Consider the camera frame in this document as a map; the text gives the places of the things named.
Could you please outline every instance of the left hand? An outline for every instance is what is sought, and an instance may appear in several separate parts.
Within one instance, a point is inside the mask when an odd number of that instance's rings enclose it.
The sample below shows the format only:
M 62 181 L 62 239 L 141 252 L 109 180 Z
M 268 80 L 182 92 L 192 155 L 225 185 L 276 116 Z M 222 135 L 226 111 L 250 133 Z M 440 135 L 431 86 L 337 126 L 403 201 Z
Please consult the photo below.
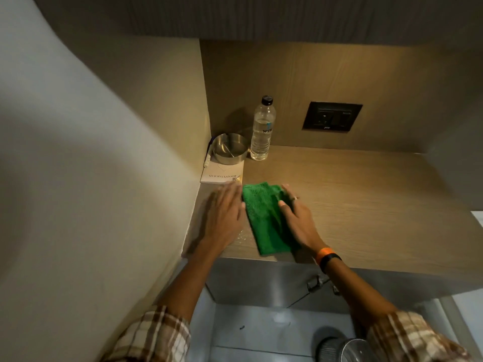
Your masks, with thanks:
M 245 203 L 242 202 L 242 185 L 230 182 L 218 188 L 208 211 L 205 241 L 220 255 L 235 240 L 245 222 Z

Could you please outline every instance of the bottle cap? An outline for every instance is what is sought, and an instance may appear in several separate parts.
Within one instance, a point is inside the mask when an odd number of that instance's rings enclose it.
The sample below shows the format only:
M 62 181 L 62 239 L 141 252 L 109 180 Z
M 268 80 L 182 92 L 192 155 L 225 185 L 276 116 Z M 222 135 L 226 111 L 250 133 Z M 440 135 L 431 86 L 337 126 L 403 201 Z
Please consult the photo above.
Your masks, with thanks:
M 262 98 L 262 104 L 266 105 L 266 106 L 272 105 L 273 104 L 273 98 L 270 95 L 265 95 Z

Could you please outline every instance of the switch plate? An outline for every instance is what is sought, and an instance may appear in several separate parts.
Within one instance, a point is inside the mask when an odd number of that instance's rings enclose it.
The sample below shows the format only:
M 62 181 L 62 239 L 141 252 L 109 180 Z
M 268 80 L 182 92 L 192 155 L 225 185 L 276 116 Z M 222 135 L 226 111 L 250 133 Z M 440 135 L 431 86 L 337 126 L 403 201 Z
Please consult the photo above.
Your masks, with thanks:
M 349 132 L 361 108 L 362 104 L 312 101 L 302 129 Z

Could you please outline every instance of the orange wristband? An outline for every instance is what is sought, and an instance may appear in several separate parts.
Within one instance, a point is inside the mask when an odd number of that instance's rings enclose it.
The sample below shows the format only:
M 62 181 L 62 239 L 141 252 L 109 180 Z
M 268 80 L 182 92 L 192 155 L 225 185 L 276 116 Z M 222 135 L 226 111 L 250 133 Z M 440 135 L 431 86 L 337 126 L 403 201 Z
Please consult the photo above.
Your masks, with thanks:
M 319 252 L 317 253 L 317 256 L 315 257 L 315 262 L 320 265 L 320 261 L 322 260 L 322 258 L 326 255 L 329 255 L 329 254 L 335 254 L 335 251 L 332 250 L 332 248 L 322 248 L 319 250 Z

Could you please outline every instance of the wooden countertop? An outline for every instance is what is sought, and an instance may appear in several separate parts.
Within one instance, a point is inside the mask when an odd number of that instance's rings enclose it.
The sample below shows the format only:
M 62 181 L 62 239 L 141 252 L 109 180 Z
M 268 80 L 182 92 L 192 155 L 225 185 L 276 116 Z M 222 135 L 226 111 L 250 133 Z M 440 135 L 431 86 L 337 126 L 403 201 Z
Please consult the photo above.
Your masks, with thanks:
M 245 161 L 243 182 L 289 183 L 351 267 L 483 276 L 483 229 L 419 154 L 271 146 L 267 160 Z M 202 235 L 215 187 L 200 187 L 185 253 Z M 222 257 L 295 261 L 289 253 L 260 256 L 248 224 Z

